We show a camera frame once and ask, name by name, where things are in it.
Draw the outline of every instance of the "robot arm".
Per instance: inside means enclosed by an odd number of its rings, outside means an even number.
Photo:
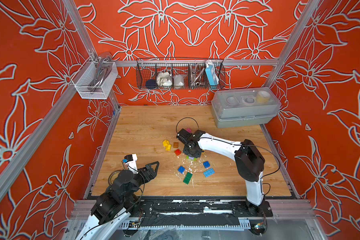
[[[137,169],[136,154],[124,158],[123,163],[129,170],[120,171],[113,184],[97,198],[76,240],[107,240],[131,213],[139,211],[139,198],[134,192],[156,177],[159,162],[152,162]]]
[[[191,157],[198,158],[204,150],[217,152],[236,162],[237,171],[244,178],[247,188],[247,200],[259,206],[264,198],[262,176],[264,158],[250,140],[235,142],[214,137],[204,131],[197,130],[194,134],[181,129],[177,134],[184,144],[183,152]]]

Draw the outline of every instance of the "round container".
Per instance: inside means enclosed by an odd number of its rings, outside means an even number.
[[[258,103],[267,103],[271,95],[267,91],[258,91],[256,94],[256,101]]]
[[[145,87],[148,89],[155,89],[156,88],[156,81],[154,79],[149,79],[145,82]]]

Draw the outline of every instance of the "plastic bag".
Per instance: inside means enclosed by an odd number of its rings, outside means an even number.
[[[169,72],[160,72],[157,75],[156,83],[158,86],[171,86],[172,85],[172,77]]]
[[[168,227],[159,230],[140,230],[139,240],[182,240],[180,231]]]
[[[173,79],[173,85],[174,86],[184,86],[184,77],[186,74],[178,74]]]

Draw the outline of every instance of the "black mount plate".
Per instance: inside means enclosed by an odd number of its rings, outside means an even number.
[[[246,203],[244,201],[243,202],[232,201],[231,205],[232,205],[232,213],[235,217],[263,217],[263,214],[261,212],[257,216],[253,216],[249,214],[248,211],[246,210]],[[266,217],[273,217],[272,209],[269,206],[269,202],[264,201],[260,205],[260,207],[265,213]]]

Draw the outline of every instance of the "orange floral wallpaper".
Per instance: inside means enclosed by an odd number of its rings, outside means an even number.
[[[277,59],[307,1],[76,0],[98,53],[146,57]],[[272,66],[226,67],[226,89],[264,84]],[[211,90],[138,89],[133,67],[119,68],[114,92],[126,105],[210,104]]]
[[[321,1],[272,85],[266,125],[330,239],[360,239],[360,0]]]
[[[0,173],[87,58],[61,0],[0,1]],[[0,239],[61,238],[113,115],[75,94],[1,201]]]

